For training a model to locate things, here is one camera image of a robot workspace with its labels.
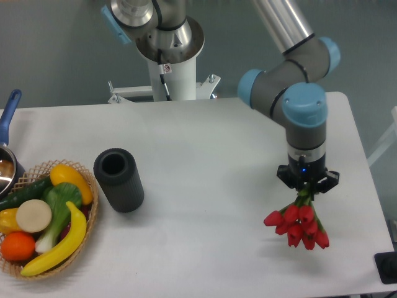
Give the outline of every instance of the white radish slice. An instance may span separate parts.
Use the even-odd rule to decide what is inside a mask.
[[[16,220],[21,230],[36,233],[44,230],[51,222],[50,206],[42,200],[29,200],[19,206]]]

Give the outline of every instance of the white table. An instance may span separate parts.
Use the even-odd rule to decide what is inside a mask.
[[[328,93],[327,167],[340,183],[314,204],[331,246],[287,245],[264,217],[294,200],[276,177],[284,129],[239,99],[19,109],[10,149],[26,167],[133,154],[145,200],[118,214],[100,193],[86,249],[58,277],[16,281],[7,297],[321,297],[386,292],[375,253],[390,236],[349,103]]]

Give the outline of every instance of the blue pot handle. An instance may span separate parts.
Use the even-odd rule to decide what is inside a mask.
[[[15,89],[11,92],[10,98],[7,101],[7,105],[0,118],[0,145],[8,145],[8,130],[10,127],[12,116],[17,109],[19,99],[22,96],[22,92]]]

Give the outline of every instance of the yellow banana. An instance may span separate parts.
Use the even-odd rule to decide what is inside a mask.
[[[71,212],[69,233],[51,250],[27,263],[20,275],[34,276],[55,267],[74,253],[83,241],[87,231],[86,216],[72,202],[66,202],[66,205]]]

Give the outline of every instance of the orange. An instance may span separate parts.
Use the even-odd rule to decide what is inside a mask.
[[[35,240],[25,232],[8,234],[1,243],[0,252],[7,261],[25,261],[35,252]]]

